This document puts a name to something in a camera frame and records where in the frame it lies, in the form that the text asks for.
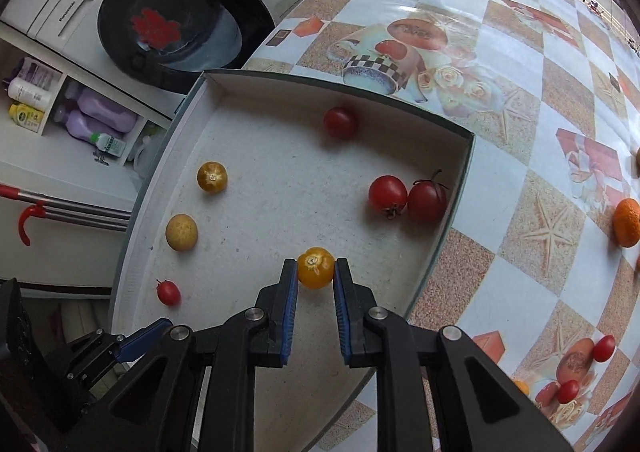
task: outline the yellow bottle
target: yellow bottle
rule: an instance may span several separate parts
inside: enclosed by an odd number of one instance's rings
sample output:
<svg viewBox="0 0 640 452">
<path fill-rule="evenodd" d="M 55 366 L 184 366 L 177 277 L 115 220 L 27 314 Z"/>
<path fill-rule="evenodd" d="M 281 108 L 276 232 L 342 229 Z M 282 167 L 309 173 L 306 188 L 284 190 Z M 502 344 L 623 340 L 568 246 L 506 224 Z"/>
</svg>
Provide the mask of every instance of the yellow bottle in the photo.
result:
<svg viewBox="0 0 640 452">
<path fill-rule="evenodd" d="M 9 116 L 21 127 L 38 132 L 44 113 L 25 104 L 11 104 Z"/>
</svg>

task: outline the red handle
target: red handle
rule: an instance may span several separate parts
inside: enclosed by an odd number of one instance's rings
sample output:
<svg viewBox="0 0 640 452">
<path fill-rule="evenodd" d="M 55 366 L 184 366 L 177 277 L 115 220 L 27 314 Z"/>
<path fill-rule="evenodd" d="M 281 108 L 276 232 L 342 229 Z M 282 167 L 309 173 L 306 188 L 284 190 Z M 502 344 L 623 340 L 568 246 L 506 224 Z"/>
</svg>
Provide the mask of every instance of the red handle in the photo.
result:
<svg viewBox="0 0 640 452">
<path fill-rule="evenodd" d="M 22 240 L 25 246 L 31 246 L 31 241 L 27 236 L 27 232 L 24 231 L 24 222 L 27 219 L 29 219 L 31 216 L 40 217 L 44 219 L 45 217 L 44 208 L 41 205 L 29 205 L 20 214 L 20 219 L 18 219 L 18 234 L 20 235 L 20 239 Z"/>
<path fill-rule="evenodd" d="M 18 194 L 20 192 L 19 188 L 10 187 L 9 185 L 3 185 L 0 183 L 0 197 L 6 197 L 7 199 L 15 199 L 16 201 L 20 199 Z"/>
</svg>

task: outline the purple bottle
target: purple bottle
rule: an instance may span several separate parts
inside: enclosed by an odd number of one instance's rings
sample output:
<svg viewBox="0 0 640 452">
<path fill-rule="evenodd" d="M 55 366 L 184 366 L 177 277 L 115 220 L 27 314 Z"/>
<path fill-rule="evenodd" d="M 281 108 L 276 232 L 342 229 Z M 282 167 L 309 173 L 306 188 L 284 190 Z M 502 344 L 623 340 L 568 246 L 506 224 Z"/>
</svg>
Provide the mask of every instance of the purple bottle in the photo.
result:
<svg viewBox="0 0 640 452">
<path fill-rule="evenodd" d="M 109 134 L 114 138 L 121 137 L 119 132 L 116 132 L 103 122 L 99 122 L 90 116 L 82 114 L 78 109 L 70 111 L 65 107 L 60 107 L 53 116 L 53 121 L 57 124 L 65 124 L 69 134 L 87 143 L 91 143 L 91 135 L 94 132 Z"/>
<path fill-rule="evenodd" d="M 68 85 L 65 96 L 78 102 L 78 107 L 84 114 L 118 132 L 129 132 L 136 125 L 138 115 L 135 112 L 78 82 L 73 81 Z"/>
</svg>

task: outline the panasonic logo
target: panasonic logo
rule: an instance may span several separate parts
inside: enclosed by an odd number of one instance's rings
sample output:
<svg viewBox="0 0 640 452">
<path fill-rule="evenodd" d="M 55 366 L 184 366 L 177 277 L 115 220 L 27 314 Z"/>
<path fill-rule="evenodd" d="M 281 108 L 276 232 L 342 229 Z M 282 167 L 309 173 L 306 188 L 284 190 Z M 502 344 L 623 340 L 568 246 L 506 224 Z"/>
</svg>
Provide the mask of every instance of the panasonic logo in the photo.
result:
<svg viewBox="0 0 640 452">
<path fill-rule="evenodd" d="M 67 16 L 67 14 L 69 13 L 69 11 L 73 8 L 73 6 L 74 6 L 74 4 L 75 4 L 75 3 L 76 3 L 75 1 L 71 2 L 71 4 L 69 5 L 69 7 L 65 10 L 65 13 L 63 13 L 63 14 L 62 14 L 62 17 L 60 17 L 60 18 L 58 19 L 58 22 L 62 22 L 62 21 L 65 19 L 65 17 L 66 17 L 66 16 Z"/>
</svg>

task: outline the potato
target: potato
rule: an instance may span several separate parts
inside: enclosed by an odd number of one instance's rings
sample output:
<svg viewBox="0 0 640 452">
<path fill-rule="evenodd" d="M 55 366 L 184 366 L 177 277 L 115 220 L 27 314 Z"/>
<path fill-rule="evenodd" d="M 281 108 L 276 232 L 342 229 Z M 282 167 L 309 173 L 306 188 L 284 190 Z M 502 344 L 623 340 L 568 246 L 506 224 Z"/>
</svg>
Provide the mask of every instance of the potato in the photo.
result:
<svg viewBox="0 0 640 452">
<path fill-rule="evenodd" d="M 187 214 L 177 214 L 167 223 L 164 236 L 176 252 L 185 252 L 198 242 L 198 225 Z"/>
</svg>

